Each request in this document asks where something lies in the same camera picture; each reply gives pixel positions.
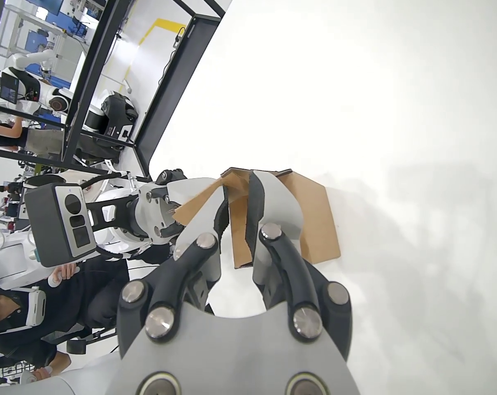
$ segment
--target cable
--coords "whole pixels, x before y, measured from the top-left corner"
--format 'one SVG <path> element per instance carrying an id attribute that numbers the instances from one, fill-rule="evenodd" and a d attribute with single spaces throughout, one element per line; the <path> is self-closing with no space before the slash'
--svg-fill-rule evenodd
<path id="1" fill-rule="evenodd" d="M 106 66 L 106 64 L 109 62 L 109 59 L 111 58 L 111 55 L 113 54 L 113 50 L 115 49 L 115 44 L 117 43 L 118 40 L 119 40 L 119 37 L 115 36 L 115 38 L 113 40 L 113 44 L 111 45 L 111 49 L 110 49 L 109 54 L 108 54 L 108 58 L 106 58 L 106 61 L 104 62 L 102 67 Z"/>
<path id="2" fill-rule="evenodd" d="M 160 86 L 160 82 L 163 80 L 164 76 L 166 75 L 166 70 L 168 69 L 168 66 L 170 65 L 170 63 L 172 62 L 172 58 L 174 57 L 175 51 L 177 51 L 177 47 L 179 47 L 179 41 L 180 41 L 179 36 L 183 36 L 185 31 L 186 31 L 186 28 L 181 27 L 179 29 L 179 31 L 177 32 L 177 36 L 175 36 L 175 41 L 174 41 L 175 50 L 170 53 L 170 58 L 168 59 L 168 63 L 163 68 L 163 75 L 157 83 L 158 86 Z"/>
<path id="3" fill-rule="evenodd" d="M 84 48 L 84 43 L 79 41 L 75 36 L 71 35 L 70 36 L 72 39 L 74 39 L 75 41 L 79 42 L 79 44 L 81 45 L 81 48 L 82 48 L 82 51 L 84 51 L 85 53 L 87 53 L 87 49 Z"/>
<path id="4" fill-rule="evenodd" d="M 107 173 L 106 175 L 98 175 L 96 177 L 88 179 L 86 182 L 81 183 L 80 187 L 83 190 L 85 190 L 89 186 L 92 186 L 93 184 L 96 184 L 99 181 L 105 181 L 106 179 L 115 179 L 120 177 L 126 179 L 126 175 L 123 176 L 123 172 L 113 172 L 113 173 Z"/>

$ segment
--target white robotic arm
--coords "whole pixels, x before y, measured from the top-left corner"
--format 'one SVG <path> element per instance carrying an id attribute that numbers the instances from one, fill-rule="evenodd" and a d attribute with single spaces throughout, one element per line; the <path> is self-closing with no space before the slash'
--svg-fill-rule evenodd
<path id="1" fill-rule="evenodd" d="M 122 177 L 126 175 L 126 172 L 116 172 L 116 174 Z M 81 177 L 75 174 L 64 177 L 69 177 L 69 182 L 83 181 L 82 186 L 86 188 L 98 186 L 100 184 L 100 182 L 93 182 L 93 180 L 84 181 L 84 179 L 80 179 Z M 108 181 L 107 177 L 104 175 L 100 178 L 97 177 L 94 181 L 97 180 L 102 181 L 102 183 L 107 183 Z M 160 224 L 164 224 L 166 227 L 175 224 L 171 214 L 173 207 L 177 206 L 175 203 L 178 203 L 179 205 L 183 204 L 199 194 L 199 192 L 204 190 L 212 181 L 214 181 L 214 179 L 198 178 L 168 183 L 166 186 L 165 199 L 158 201 L 158 203 L 155 203 L 154 201 L 156 207 L 155 215 L 160 215 Z M 115 188 L 102 192 L 102 194 L 98 196 L 96 203 L 106 205 L 102 208 L 105 220 L 110 221 L 111 218 L 115 217 L 116 207 L 115 205 L 111 205 L 109 201 L 123 198 L 130 194 L 138 195 L 139 192 L 141 192 L 145 197 L 145 204 L 139 204 L 135 208 L 134 216 L 141 218 L 142 220 L 138 221 L 143 224 L 145 229 L 148 229 L 148 226 L 145 226 L 148 222 L 148 216 L 154 214 L 148 210 L 152 205 L 146 202 L 147 189 L 149 188 L 148 185 L 149 184 L 145 184 L 145 187 L 133 191 L 130 190 L 130 188 Z M 179 234 L 175 232 L 167 237 L 155 236 L 154 239 L 149 239 L 149 237 L 138 237 L 125 228 L 108 228 L 101 229 L 95 232 L 94 235 L 96 243 L 100 248 L 115 254 L 115 256 L 120 256 L 122 254 L 130 255 L 132 253 L 139 253 L 149 248 L 152 244 L 166 244 Z M 5 290 L 21 288 L 51 275 L 54 267 L 44 267 L 38 261 L 38 250 L 36 249 L 37 247 L 31 230 L 14 232 L 9 235 L 0 233 L 0 288 Z M 83 261 L 96 255 L 98 255 L 98 253 L 83 256 L 78 258 L 75 262 Z"/>
<path id="2" fill-rule="evenodd" d="M 25 71 L 27 66 L 36 63 L 40 64 L 43 71 L 48 72 L 51 70 L 54 58 L 55 51 L 52 49 L 46 49 L 45 51 L 30 54 L 16 53 L 11 56 L 12 67 L 19 71 Z"/>

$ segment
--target black metal frame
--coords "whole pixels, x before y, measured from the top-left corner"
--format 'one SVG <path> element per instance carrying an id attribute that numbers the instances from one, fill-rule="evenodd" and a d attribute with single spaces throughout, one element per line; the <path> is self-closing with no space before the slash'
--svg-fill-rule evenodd
<path id="1" fill-rule="evenodd" d="M 225 14 L 225 11 L 217 2 L 215 2 L 215 0 L 203 0 L 211 9 L 213 9 L 213 11 L 215 11 L 215 13 L 217 13 L 218 17 L 196 15 L 196 13 L 182 0 L 173 0 L 178 6 L 192 16 L 192 20 L 190 21 L 171 62 L 166 68 L 158 91 L 156 92 L 144 122 L 137 133 L 135 142 L 126 143 L 111 139 L 105 135 L 85 131 L 82 127 L 107 55 L 110 52 L 119 25 L 126 15 L 130 1 L 131 0 L 107 1 L 94 34 L 92 45 L 89 47 L 89 51 L 86 55 L 86 60 L 79 76 L 77 88 L 72 97 L 65 124 L 57 124 L 56 122 L 52 122 L 42 117 L 35 117 L 28 115 L 27 113 L 17 112 L 0 106 L 0 112 L 63 128 L 64 141 L 61 160 L 27 156 L 15 152 L 4 151 L 2 149 L 0 149 L 0 158 L 10 158 L 26 162 L 36 161 L 38 164 L 60 167 L 62 169 L 105 174 L 107 172 L 102 169 L 84 166 L 75 162 L 74 155 L 79 138 L 81 135 L 88 135 L 89 137 L 108 140 L 115 144 L 134 149 L 141 169 L 146 176 L 145 179 L 149 178 L 149 161 L 153 155 L 153 150 L 155 150 L 156 144 L 158 144 L 162 137 L 162 134 L 168 125 L 168 121 L 201 59 L 204 50 L 214 34 L 217 25 Z M 0 18 L 3 6 L 4 0 L 0 0 Z"/>

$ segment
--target cardboard box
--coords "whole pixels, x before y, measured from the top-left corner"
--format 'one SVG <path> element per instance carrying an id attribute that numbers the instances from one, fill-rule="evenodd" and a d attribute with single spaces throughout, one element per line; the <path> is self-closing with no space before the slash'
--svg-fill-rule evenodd
<path id="1" fill-rule="evenodd" d="M 181 224 L 188 225 L 212 193 L 220 186 L 226 186 L 236 268 L 252 265 L 251 252 L 245 242 L 249 173 L 250 170 L 231 167 L 217 181 L 179 207 L 173 216 Z M 300 245 L 303 258 L 312 264 L 339 258 L 337 230 L 325 187 L 291 169 L 270 173 L 288 188 L 302 209 L 304 223 Z"/>

